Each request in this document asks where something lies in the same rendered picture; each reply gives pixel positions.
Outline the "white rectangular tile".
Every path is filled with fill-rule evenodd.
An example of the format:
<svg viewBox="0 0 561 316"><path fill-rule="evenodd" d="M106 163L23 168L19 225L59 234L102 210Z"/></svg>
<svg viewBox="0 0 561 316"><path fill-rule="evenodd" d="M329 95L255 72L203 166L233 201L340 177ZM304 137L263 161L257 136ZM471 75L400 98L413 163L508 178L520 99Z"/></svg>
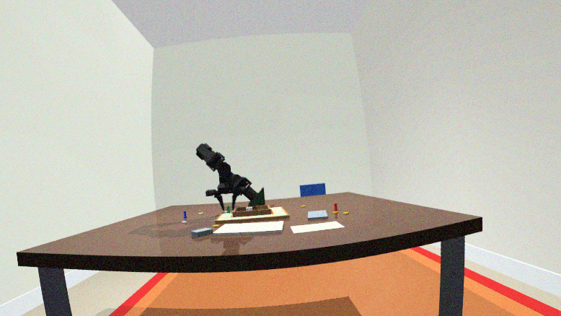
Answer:
<svg viewBox="0 0 561 316"><path fill-rule="evenodd" d="M335 222L328 222L328 223L320 223L320 224L306 224L306 225L298 225L298 226L291 226L292 232L294 234L301 233L301 232L312 232L312 231L319 231L319 230L326 230L326 229L337 229L344 227L339 224L337 221Z"/></svg>

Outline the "white sheet of paper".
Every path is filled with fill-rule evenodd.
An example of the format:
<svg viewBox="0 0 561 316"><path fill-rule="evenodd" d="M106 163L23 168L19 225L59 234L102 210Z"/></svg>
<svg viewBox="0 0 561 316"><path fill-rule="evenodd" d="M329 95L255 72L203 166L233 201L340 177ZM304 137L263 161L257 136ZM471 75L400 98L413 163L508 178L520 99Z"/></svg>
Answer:
<svg viewBox="0 0 561 316"><path fill-rule="evenodd" d="M244 234L272 234L282 233L284 221L272 221L263 223L224 224L213 236L217 235L244 235Z"/></svg>

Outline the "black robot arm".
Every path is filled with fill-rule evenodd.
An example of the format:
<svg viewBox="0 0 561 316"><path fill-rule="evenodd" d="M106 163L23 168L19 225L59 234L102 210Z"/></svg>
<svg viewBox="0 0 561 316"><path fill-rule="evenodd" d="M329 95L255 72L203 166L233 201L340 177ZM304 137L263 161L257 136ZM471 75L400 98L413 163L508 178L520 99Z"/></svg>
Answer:
<svg viewBox="0 0 561 316"><path fill-rule="evenodd" d="M250 187L251 182L245 177L233 174L231 172L231 166L226 162L223 162L225 159L220 152L214 152L212 148L207 144L200 144L196 150L196 154L198 155L198 157L204 160L206 162L206 165L210 169L213 168L213 172L215 172L216 170L218 171L219 177L231 177L231 181L230 179L227 179L227 182L225 183L222 183L220 181L220 184L217 186L219 195L229 194L230 190L244 187L247 188L247 193L242 194L244 194L248 199L251 200L250 202L252 202L257 193Z"/></svg>

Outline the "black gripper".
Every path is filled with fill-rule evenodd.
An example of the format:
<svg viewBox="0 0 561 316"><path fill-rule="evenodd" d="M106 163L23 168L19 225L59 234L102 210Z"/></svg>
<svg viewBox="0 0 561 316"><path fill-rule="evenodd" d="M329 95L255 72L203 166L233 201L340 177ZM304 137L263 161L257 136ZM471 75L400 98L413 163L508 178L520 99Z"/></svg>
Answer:
<svg viewBox="0 0 561 316"><path fill-rule="evenodd" d="M230 181L231 181L231 177L224 177L224 176L223 176L223 177L219 177L219 184L220 184L220 181L221 181L222 183L227 182L227 179L230 179ZM229 193L232 193L232 194L233 194L231 197L232 197L232 199L233 199L233 201L232 201L232 210L234 210L235 200L237 199L237 196L239 196L239 194L242 194L242 193L247 193L247 188L239 187L238 189L233 189L233 190L229 191ZM216 191L216 190L207 190L207 191L206 191L206 196L212 196L212 195L214 195L214 198L217 198L217 199L218 199L218 201L219 201L219 203L221 204L221 207L222 207L222 209L223 209L223 211L224 211L224 205L223 205L222 196L219 195L219 194L218 194L218 191Z"/></svg>

